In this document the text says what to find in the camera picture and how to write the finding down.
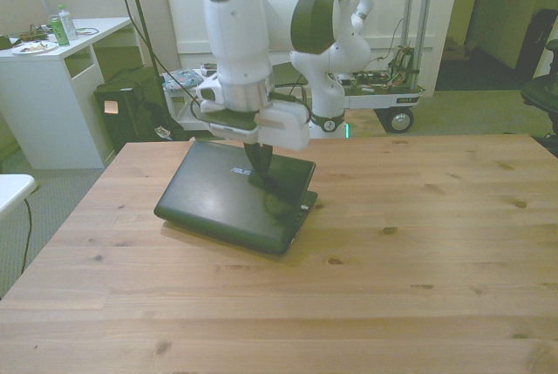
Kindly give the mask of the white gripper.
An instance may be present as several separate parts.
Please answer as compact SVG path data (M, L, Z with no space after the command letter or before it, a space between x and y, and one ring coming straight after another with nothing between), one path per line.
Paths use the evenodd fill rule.
M237 112L214 101L203 101L203 121L216 137L240 141L255 175L265 180L273 146L302 150L310 141L307 109L274 100L256 112Z

